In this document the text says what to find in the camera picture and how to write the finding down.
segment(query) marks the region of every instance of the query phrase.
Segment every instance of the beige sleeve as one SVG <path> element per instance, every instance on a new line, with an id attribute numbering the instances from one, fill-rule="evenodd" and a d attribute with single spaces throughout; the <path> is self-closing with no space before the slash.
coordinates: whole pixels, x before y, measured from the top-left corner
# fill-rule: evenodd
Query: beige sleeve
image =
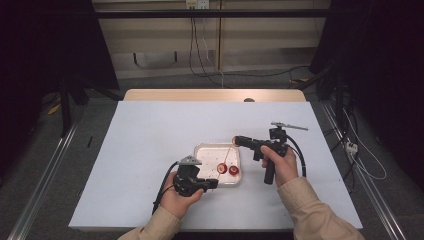
<path id="1" fill-rule="evenodd" d="M 319 200 L 306 178 L 292 179 L 278 189 L 278 194 L 294 221 L 295 239 L 364 239 Z"/>
<path id="2" fill-rule="evenodd" d="M 135 228 L 119 240 L 169 240 L 180 230 L 181 220 L 159 206 L 147 225 Z"/>

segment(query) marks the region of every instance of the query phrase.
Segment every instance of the power strip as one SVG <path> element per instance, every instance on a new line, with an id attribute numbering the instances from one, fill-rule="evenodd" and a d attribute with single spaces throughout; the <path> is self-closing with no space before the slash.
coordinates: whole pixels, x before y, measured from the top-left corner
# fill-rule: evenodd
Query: power strip
<path id="1" fill-rule="evenodd" d="M 346 142 L 346 152 L 349 154 L 355 154 L 358 152 L 358 145 L 351 143 L 351 142 Z"/>

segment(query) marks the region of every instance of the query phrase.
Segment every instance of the electrical outlet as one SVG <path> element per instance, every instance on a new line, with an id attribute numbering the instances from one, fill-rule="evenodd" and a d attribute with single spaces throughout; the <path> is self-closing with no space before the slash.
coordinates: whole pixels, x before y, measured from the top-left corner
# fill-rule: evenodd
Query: electrical outlet
<path id="1" fill-rule="evenodd" d="M 197 9 L 197 1 L 198 0 L 186 0 L 186 8 L 187 9 Z"/>
<path id="2" fill-rule="evenodd" d="M 197 0 L 197 9 L 209 9 L 209 0 Z"/>

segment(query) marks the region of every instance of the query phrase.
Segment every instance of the black rod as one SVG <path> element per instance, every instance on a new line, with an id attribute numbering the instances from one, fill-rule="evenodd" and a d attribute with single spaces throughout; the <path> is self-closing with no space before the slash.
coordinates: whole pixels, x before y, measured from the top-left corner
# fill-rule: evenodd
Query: black rod
<path id="1" fill-rule="evenodd" d="M 279 10 L 100 10 L 96 12 L 41 11 L 41 15 L 98 19 L 116 18 L 326 18 L 355 14 L 352 10 L 279 9 Z"/>

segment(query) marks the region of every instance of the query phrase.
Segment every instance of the red object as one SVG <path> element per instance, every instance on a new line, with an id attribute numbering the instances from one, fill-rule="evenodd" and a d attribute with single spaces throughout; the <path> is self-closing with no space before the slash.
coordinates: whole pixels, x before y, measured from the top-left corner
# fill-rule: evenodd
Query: red object
<path id="1" fill-rule="evenodd" d="M 231 166 L 230 170 L 228 171 L 231 175 L 235 176 L 239 173 L 239 169 L 236 166 Z"/>
<path id="2" fill-rule="evenodd" d="M 220 163 L 218 164 L 218 166 L 216 167 L 216 170 L 220 173 L 220 174 L 224 174 L 227 172 L 227 165 L 225 163 Z"/>

